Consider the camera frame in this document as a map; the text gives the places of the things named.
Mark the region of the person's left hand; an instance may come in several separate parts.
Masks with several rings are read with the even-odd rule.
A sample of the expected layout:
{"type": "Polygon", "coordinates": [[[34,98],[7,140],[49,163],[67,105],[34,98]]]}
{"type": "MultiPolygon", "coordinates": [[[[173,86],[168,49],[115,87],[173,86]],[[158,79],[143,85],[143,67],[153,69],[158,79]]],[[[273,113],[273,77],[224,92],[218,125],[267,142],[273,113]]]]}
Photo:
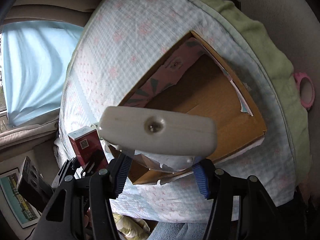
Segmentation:
{"type": "Polygon", "coordinates": [[[87,229],[89,227],[90,223],[91,223],[91,211],[90,211],[90,209],[88,209],[88,211],[84,215],[84,219],[83,219],[84,228],[87,229]]]}

